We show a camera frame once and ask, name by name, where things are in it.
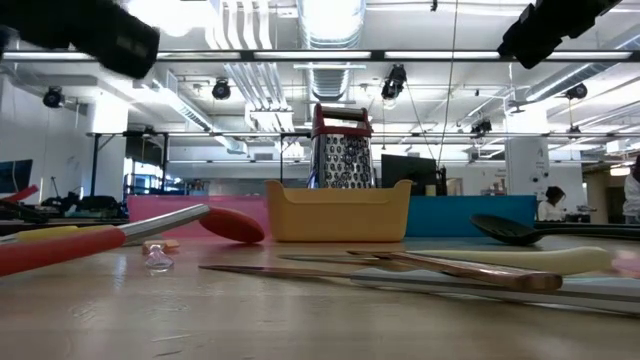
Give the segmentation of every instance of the person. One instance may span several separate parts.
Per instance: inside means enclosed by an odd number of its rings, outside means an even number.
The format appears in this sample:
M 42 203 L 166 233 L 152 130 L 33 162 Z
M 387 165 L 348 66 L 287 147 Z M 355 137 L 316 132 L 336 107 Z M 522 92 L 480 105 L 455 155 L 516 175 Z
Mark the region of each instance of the person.
M 564 209 L 559 206 L 565 194 L 557 186 L 547 188 L 547 200 L 538 206 L 538 221 L 564 221 Z
M 636 164 L 624 181 L 624 197 L 622 214 L 625 223 L 640 225 L 640 155 L 636 157 Z

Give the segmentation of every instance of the yellow container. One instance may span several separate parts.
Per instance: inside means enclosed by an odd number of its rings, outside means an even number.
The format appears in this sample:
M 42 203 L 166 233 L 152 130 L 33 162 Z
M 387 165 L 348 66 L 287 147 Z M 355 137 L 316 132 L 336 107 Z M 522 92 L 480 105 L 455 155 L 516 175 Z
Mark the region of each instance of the yellow container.
M 268 180 L 273 239 L 281 242 L 399 242 L 409 214 L 411 181 L 393 189 L 285 189 Z

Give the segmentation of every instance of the ceiling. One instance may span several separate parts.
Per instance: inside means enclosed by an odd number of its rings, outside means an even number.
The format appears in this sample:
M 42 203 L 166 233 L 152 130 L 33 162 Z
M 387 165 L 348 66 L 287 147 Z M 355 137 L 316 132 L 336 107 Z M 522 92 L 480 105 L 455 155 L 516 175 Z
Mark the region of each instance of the ceiling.
M 187 22 L 193 28 L 181 37 L 172 37 L 163 33 L 161 38 L 163 50 L 209 49 L 203 28 L 207 25 L 207 17 L 203 16 L 202 12 L 190 10 L 189 6 L 192 6 L 190 5 L 192 3 L 194 2 L 179 4 L 184 6 L 184 11 L 182 14 L 173 16 L 172 21 Z M 495 50 L 501 43 L 502 34 L 528 3 L 529 1 L 523 0 L 465 0 L 458 3 L 456 16 L 456 5 L 450 0 L 440 0 L 438 10 L 435 12 L 430 11 L 430 2 L 425 1 L 368 0 L 359 48 L 446 50 L 455 47 L 468 50 Z M 269 30 L 276 49 L 301 47 L 299 19 L 292 16 L 296 14 L 295 5 L 295 1 L 291 0 L 269 1 L 271 9 Z M 640 0 L 624 0 L 614 10 L 599 17 L 596 26 L 580 38 L 565 39 L 559 49 L 607 49 L 607 43 L 612 39 L 634 26 L 638 27 Z M 242 20 L 239 23 L 239 32 L 242 37 Z M 389 73 L 392 63 L 374 62 L 363 63 L 363 65 L 366 66 L 365 69 L 352 71 L 347 95 L 342 99 L 347 102 L 346 107 L 368 108 L 375 131 L 383 131 L 383 129 L 386 132 L 418 131 L 420 122 L 425 131 L 440 133 L 443 129 L 449 132 L 458 130 L 468 132 L 471 123 L 478 120 L 480 116 L 473 114 L 467 117 L 474 109 L 493 97 L 515 96 L 511 93 L 512 89 L 526 90 L 571 64 L 542 63 L 531 70 L 526 70 L 517 63 L 406 63 L 408 86 L 398 97 L 395 108 L 384 110 L 384 112 L 379 95 L 380 86 Z M 193 129 L 185 124 L 182 116 L 149 90 L 134 88 L 130 81 L 103 71 L 96 64 L 71 66 L 70 64 L 38 63 L 21 66 L 24 73 L 37 74 L 37 76 L 95 76 L 100 81 L 99 86 L 117 91 L 121 98 L 131 104 L 129 115 L 131 123 L 150 124 L 162 131 Z M 607 114 L 621 106 L 640 100 L 637 95 L 640 93 L 638 91 L 640 90 L 639 66 L 637 63 L 619 64 L 586 80 L 584 84 L 589 89 L 589 95 L 583 100 L 574 101 L 571 111 L 568 111 L 566 99 L 550 98 L 536 106 L 546 109 L 551 131 L 564 132 L 572 121 L 576 123 Z M 293 110 L 293 125 L 297 130 L 308 128 L 308 123 L 311 121 L 309 114 L 311 99 L 305 70 L 295 70 L 291 63 L 278 63 L 277 69 L 287 102 Z M 208 115 L 217 128 L 226 131 L 252 130 L 244 121 L 246 101 L 233 81 L 231 81 L 229 99 L 217 101 L 211 95 L 216 78 L 229 76 L 223 64 L 158 63 L 156 65 L 156 74 L 165 74 L 166 71 L 171 71 L 177 76 L 181 96 L 189 99 L 203 114 Z M 93 96 L 85 92 L 73 93 L 73 95 L 85 101 L 91 101 L 90 98 Z M 493 112 L 484 114 L 490 115 L 494 132 L 503 130 L 504 108 L 500 104 L 502 99 L 494 100 L 491 104 L 494 105 Z M 624 116 L 612 117 L 594 126 L 589 127 L 587 123 L 583 131 L 609 132 L 633 129 L 630 125 L 636 123 L 640 126 L 640 107 L 637 112 L 630 111 Z M 304 140 L 301 141 L 302 145 L 306 146 L 307 143 Z M 384 141 L 387 144 L 420 145 L 424 143 L 424 139 L 420 137 L 389 138 Z M 585 141 L 583 145 L 593 144 L 591 147 L 594 147 L 602 143 L 602 139 L 594 139 Z M 215 141 L 203 142 L 202 139 L 176 139 L 174 144 L 219 146 Z M 497 142 L 492 145 L 500 147 L 502 146 L 500 144 L 501 142 Z M 257 146 L 265 143 L 249 143 L 249 145 Z

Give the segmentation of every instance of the black spatula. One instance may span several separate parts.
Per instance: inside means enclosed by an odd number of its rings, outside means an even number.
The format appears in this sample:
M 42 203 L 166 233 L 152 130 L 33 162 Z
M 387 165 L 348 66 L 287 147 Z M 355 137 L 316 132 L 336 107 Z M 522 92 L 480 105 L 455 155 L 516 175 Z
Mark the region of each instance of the black spatula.
M 545 236 L 577 235 L 599 238 L 640 240 L 640 230 L 620 227 L 553 228 L 536 230 L 515 221 L 493 215 L 473 215 L 471 223 L 487 236 L 516 246 L 531 245 Z

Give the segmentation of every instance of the wooden table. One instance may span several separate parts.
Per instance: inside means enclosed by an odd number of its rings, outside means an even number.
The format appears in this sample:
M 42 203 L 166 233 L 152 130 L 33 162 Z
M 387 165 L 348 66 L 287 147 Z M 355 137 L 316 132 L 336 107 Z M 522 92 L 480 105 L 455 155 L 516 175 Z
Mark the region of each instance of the wooden table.
M 541 245 L 640 253 L 640 243 L 550 239 Z M 444 246 L 464 242 L 412 243 Z M 139 248 L 121 248 L 5 277 L 0 359 L 640 358 L 640 321 L 633 317 L 197 268 L 217 263 L 355 270 L 275 256 L 358 248 L 402 245 L 263 247 L 193 240 L 182 243 L 174 269 L 163 274 L 145 269 Z

